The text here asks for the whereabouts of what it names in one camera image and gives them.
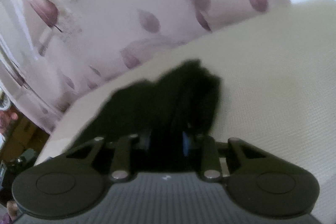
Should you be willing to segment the black small garment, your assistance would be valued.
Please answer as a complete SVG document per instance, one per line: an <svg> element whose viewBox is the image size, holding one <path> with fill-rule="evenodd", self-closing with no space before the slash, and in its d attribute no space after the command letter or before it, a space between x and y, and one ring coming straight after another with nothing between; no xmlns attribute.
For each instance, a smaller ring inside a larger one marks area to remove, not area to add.
<svg viewBox="0 0 336 224"><path fill-rule="evenodd" d="M187 60L156 81L140 80L114 92L72 147L98 136L110 142L137 134L138 162L147 170L181 170L194 140L209 133L220 92L220 77L200 60Z"/></svg>

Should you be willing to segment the wooden cabinet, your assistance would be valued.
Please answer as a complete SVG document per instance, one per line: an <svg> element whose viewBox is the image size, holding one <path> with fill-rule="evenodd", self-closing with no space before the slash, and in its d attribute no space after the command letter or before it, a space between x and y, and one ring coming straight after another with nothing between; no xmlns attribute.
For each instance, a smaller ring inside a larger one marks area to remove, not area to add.
<svg viewBox="0 0 336 224"><path fill-rule="evenodd" d="M18 174L32 167L50 135L25 116L3 135L1 146L1 205L13 198L12 184Z"/></svg>

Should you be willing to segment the pink floral cloth bundle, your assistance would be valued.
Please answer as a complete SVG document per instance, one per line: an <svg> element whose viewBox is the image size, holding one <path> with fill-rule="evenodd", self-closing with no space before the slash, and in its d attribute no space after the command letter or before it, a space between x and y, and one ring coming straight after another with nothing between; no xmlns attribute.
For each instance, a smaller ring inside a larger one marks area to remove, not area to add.
<svg viewBox="0 0 336 224"><path fill-rule="evenodd" d="M19 119L19 112L10 98L1 91L1 135L7 138L11 126Z"/></svg>

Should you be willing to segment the beige mattress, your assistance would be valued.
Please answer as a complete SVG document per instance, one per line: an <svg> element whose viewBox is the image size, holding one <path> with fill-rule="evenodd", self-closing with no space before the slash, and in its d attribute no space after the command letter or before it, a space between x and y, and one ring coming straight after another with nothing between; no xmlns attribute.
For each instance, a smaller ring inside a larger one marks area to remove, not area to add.
<svg viewBox="0 0 336 224"><path fill-rule="evenodd" d="M313 215L335 223L335 1L312 0L206 35L78 99L38 157L62 153L111 93L198 58L222 79L211 134L236 137L315 175Z"/></svg>

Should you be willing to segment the leaf patterned pink curtain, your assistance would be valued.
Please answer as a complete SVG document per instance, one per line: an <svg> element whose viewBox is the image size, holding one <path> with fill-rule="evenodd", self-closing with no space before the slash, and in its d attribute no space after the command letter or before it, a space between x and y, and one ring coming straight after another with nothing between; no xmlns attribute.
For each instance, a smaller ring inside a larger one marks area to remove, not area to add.
<svg viewBox="0 0 336 224"><path fill-rule="evenodd" d="M290 0L1 0L1 87L51 132L84 94Z"/></svg>

